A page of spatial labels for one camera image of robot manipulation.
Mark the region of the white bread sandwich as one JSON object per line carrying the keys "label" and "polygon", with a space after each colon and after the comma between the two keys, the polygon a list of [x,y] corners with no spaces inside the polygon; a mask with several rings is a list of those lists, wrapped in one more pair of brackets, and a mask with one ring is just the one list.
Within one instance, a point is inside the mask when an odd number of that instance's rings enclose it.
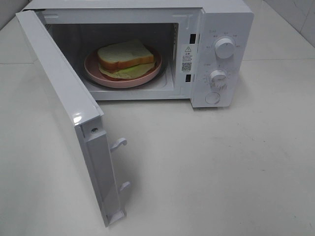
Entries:
{"label": "white bread sandwich", "polygon": [[102,74],[125,80],[143,76],[156,62],[154,55],[137,39],[99,48],[97,59]]}

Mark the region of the white warning label sticker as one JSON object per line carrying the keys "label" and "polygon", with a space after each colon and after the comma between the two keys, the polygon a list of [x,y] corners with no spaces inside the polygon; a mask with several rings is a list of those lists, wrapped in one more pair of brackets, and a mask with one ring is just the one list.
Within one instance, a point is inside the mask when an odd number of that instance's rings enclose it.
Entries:
{"label": "white warning label sticker", "polygon": [[195,44],[183,44],[181,48],[181,72],[190,73],[193,71],[196,56]]}

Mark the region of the round white door button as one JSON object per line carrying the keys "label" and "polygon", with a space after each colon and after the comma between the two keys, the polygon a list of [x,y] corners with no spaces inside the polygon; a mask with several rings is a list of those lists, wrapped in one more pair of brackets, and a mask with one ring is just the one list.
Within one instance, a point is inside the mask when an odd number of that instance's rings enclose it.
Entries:
{"label": "round white door button", "polygon": [[217,104],[220,101],[220,94],[217,92],[211,92],[206,95],[205,101],[208,104]]}

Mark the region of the white microwave oven body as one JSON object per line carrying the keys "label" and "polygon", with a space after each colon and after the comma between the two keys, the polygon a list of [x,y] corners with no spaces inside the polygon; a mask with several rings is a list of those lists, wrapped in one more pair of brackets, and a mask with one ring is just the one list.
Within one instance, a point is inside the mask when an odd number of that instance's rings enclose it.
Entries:
{"label": "white microwave oven body", "polygon": [[[241,0],[33,0],[34,11],[95,100],[189,99],[195,108],[230,105],[239,78],[254,14]],[[216,56],[214,43],[229,36],[234,54]],[[92,82],[86,56],[99,47],[139,39],[162,56],[165,72],[134,88],[108,88]],[[195,44],[193,71],[181,72],[181,48]],[[212,90],[209,75],[227,73],[226,84]],[[220,101],[208,104],[207,94]]]}

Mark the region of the pink round plate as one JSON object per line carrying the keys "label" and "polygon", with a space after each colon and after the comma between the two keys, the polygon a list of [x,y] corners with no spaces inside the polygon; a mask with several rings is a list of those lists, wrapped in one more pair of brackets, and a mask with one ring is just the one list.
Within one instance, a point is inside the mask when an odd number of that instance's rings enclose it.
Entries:
{"label": "pink round plate", "polygon": [[85,72],[90,80],[109,88],[127,89],[143,85],[157,76],[157,74],[161,71],[163,63],[162,56],[156,49],[148,45],[145,45],[145,47],[154,55],[155,65],[152,69],[148,70],[140,77],[134,79],[118,79],[101,73],[98,66],[97,50],[86,57],[84,61]]}

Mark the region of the white microwave door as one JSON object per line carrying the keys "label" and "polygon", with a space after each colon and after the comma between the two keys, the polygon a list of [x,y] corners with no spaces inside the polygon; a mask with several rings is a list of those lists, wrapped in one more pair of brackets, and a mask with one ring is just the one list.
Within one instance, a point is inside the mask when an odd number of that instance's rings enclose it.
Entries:
{"label": "white microwave door", "polygon": [[117,185],[112,153],[127,141],[109,143],[102,109],[38,15],[28,10],[16,16],[62,140],[88,171],[104,225],[109,226],[126,215],[121,196],[130,182]]}

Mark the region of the upper white power knob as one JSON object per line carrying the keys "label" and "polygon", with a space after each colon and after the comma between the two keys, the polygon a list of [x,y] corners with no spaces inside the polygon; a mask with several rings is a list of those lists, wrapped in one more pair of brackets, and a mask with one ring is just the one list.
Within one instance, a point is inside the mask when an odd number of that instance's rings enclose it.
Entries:
{"label": "upper white power knob", "polygon": [[216,56],[220,59],[231,57],[234,54],[235,47],[234,39],[229,36],[221,37],[214,43]]}

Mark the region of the glass microwave turntable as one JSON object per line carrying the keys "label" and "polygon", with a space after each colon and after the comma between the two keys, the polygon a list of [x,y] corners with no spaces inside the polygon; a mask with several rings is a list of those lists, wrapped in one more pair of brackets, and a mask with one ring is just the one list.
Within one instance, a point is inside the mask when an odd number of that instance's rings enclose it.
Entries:
{"label": "glass microwave turntable", "polygon": [[134,88],[153,81],[155,78],[161,76],[165,70],[165,64],[161,59],[157,59],[154,68],[149,70],[144,75],[135,79],[115,79],[102,74],[99,70],[98,62],[95,56],[89,55],[84,61],[84,69],[87,77],[98,85],[109,87],[112,89],[128,89]]}

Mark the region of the lower white timer knob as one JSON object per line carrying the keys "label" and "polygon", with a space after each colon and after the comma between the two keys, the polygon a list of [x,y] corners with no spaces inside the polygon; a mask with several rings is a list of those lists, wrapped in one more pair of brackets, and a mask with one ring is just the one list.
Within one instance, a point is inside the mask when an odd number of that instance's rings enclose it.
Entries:
{"label": "lower white timer knob", "polygon": [[223,70],[214,70],[210,73],[210,87],[212,90],[220,90],[226,84],[227,73]]}

